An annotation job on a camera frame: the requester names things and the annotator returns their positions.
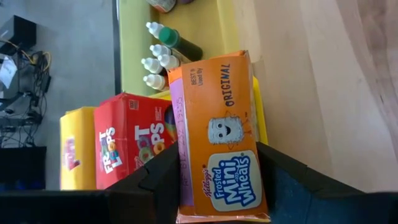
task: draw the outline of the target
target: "mini-wheat cartoon character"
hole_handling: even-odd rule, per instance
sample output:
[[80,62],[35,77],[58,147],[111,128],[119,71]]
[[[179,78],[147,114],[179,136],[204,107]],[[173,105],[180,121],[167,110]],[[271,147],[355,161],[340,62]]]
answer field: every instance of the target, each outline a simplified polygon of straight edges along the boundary
[[227,144],[229,149],[234,145],[239,144],[244,138],[244,134],[251,134],[250,131],[244,131],[244,124],[241,118],[232,115],[229,111],[226,112],[225,117],[211,118],[208,125],[208,139],[212,144]]

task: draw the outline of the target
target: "white bottle cap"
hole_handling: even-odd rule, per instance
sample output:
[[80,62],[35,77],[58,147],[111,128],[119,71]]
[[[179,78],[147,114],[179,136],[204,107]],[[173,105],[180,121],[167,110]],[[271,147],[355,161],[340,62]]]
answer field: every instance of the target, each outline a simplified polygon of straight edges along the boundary
[[166,55],[172,54],[172,51],[168,47],[166,47],[164,45],[160,45],[160,44],[151,45],[149,47],[149,50],[152,51],[152,54],[155,57],[158,57],[158,56],[164,55],[164,54],[166,54]]
[[146,27],[150,34],[152,34],[156,39],[159,39],[160,30],[164,27],[162,24],[157,22],[147,22]]
[[156,89],[163,90],[166,84],[166,80],[161,75],[149,74],[143,78],[144,82],[147,83],[148,86]]
[[157,59],[160,61],[160,65],[167,70],[180,66],[180,60],[173,55],[160,55]]
[[143,58],[141,59],[141,63],[144,65],[145,69],[151,73],[159,74],[163,69],[160,62],[154,58]]

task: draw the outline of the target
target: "black plastic stand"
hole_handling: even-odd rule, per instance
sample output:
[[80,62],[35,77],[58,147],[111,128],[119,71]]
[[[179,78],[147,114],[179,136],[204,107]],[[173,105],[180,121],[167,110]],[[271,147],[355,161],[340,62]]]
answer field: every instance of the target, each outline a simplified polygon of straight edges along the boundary
[[[257,150],[273,222],[396,220],[396,194],[363,194],[269,146],[258,143]],[[174,144],[106,190],[3,192],[0,223],[175,223],[179,178],[178,147]],[[285,222],[285,217],[292,220]]]

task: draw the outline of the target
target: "orange cereal box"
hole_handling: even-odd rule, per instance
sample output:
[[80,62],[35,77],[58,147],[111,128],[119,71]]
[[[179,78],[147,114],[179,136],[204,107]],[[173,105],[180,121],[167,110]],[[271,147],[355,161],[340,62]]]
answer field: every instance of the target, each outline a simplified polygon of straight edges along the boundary
[[267,213],[256,149],[246,51],[169,73],[181,165],[180,213]]

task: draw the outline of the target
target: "red cereal box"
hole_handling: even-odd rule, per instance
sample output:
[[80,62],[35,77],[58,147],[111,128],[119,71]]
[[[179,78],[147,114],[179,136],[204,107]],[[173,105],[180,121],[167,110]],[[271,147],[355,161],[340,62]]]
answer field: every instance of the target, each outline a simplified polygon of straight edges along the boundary
[[177,140],[171,101],[121,93],[94,112],[96,187],[133,173]]

